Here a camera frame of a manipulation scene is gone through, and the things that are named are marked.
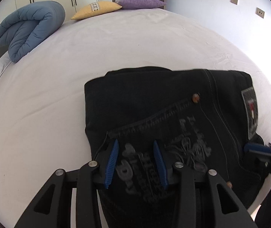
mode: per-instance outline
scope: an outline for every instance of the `leather patch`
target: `leather patch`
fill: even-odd
[[[253,87],[242,91],[242,97],[247,114],[248,139],[251,140],[258,126],[258,105],[256,93]]]

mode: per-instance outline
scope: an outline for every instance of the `blue gripper pad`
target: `blue gripper pad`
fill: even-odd
[[[247,153],[249,150],[271,154],[270,147],[264,146],[258,143],[252,143],[252,142],[246,143],[244,146],[244,152]]]
[[[154,141],[153,143],[153,155],[156,161],[156,167],[159,172],[161,184],[164,187],[164,189],[167,189],[168,188],[167,169],[164,164],[159,145],[156,141]]]
[[[110,153],[108,163],[105,170],[105,181],[104,186],[106,189],[108,189],[109,185],[112,182],[113,173],[115,172],[115,164],[118,159],[118,140],[115,140],[115,143],[113,144],[112,151]]]

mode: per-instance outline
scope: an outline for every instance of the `white bed sheet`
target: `white bed sheet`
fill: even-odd
[[[162,9],[69,21],[17,64],[6,54],[0,59],[0,222],[5,227],[14,227],[56,169],[74,170],[91,159],[84,84],[107,71],[142,66],[249,73],[258,99],[257,132],[271,141],[271,85],[215,32]],[[271,176],[250,212],[270,187]]]

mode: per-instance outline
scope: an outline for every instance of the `pillow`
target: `pillow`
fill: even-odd
[[[122,6],[108,1],[94,2],[81,8],[71,19],[82,20],[89,17],[109,13],[120,9]]]
[[[160,0],[119,0],[117,4],[120,4],[123,9],[142,9],[162,7],[166,3]]]

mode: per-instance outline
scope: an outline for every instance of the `purple pillow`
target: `purple pillow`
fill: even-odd
[[[117,4],[122,6],[122,9],[142,9],[162,7],[166,3],[160,0],[119,0]]]

